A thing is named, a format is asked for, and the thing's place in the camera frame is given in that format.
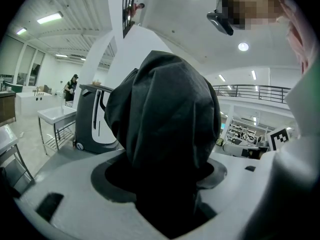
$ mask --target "wheel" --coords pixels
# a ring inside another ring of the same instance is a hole
[[[84,146],[79,142],[75,146],[78,150],[84,150]]]

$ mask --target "person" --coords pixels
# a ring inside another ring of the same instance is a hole
[[[138,5],[136,3],[133,4],[133,6],[129,6],[127,9],[123,10],[123,21],[126,21],[128,19],[128,17],[130,16],[131,18],[133,18],[138,9],[143,9],[145,8],[145,4],[144,3],[139,3]]]
[[[281,17],[289,21],[287,39],[303,74],[315,62],[319,43],[313,28],[293,0],[225,0],[228,20],[245,25],[274,23]]]
[[[220,134],[211,84],[182,58],[151,51],[110,94],[104,118],[126,150],[136,208],[170,239],[213,218],[196,182]]]
[[[78,83],[77,79],[78,79],[78,75],[74,74],[72,79],[70,81],[68,81],[64,87],[66,102],[70,102],[70,101],[74,100],[75,90],[76,90],[77,83]]]

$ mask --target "metal railing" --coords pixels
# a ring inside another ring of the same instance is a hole
[[[131,27],[135,24],[130,16],[130,10],[134,6],[135,0],[122,0],[122,30],[123,38],[127,35]]]
[[[252,84],[213,85],[212,87],[217,96],[241,97],[283,104],[287,104],[285,97],[291,90],[285,87]]]

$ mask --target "fluorescent light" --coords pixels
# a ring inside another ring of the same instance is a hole
[[[55,56],[68,58],[67,55],[63,55],[63,54],[56,54]]]
[[[253,80],[257,80],[256,72],[254,70],[252,70],[251,73],[252,73],[252,76],[253,76]]]
[[[58,12],[58,13],[49,15],[49,16],[47,16],[47,17],[38,19],[37,22],[38,22],[39,24],[43,24],[43,23],[46,23],[46,22],[50,22],[50,21],[54,21],[54,20],[61,19],[62,17],[63,17],[63,15],[61,14],[61,12]]]
[[[248,51],[249,45],[245,42],[239,43],[238,49],[242,52]]]
[[[219,77],[221,78],[222,81],[224,82],[226,81],[222,75],[219,75]]]
[[[22,28],[22,29],[20,29],[16,34],[17,34],[17,35],[21,35],[22,33],[26,32],[26,31],[27,31],[26,28]]]

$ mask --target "overhead light panel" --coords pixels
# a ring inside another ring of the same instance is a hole
[[[56,54],[55,56],[68,58],[67,55],[63,55],[63,54]]]
[[[242,52],[248,51],[249,45],[246,42],[239,43],[238,49]]]
[[[251,71],[253,80],[257,80],[256,72],[254,70]]]
[[[38,19],[37,22],[39,24],[43,24],[43,23],[46,23],[46,22],[51,22],[51,21],[54,21],[54,20],[61,19],[62,17],[63,17],[62,13],[61,12],[57,12],[57,13],[49,15],[47,17]]]
[[[226,81],[222,75],[219,75],[219,77],[221,78],[222,81],[224,82]]]
[[[23,27],[22,29],[20,29],[16,34],[17,35],[21,35],[22,33],[26,32],[27,29],[25,27]]]

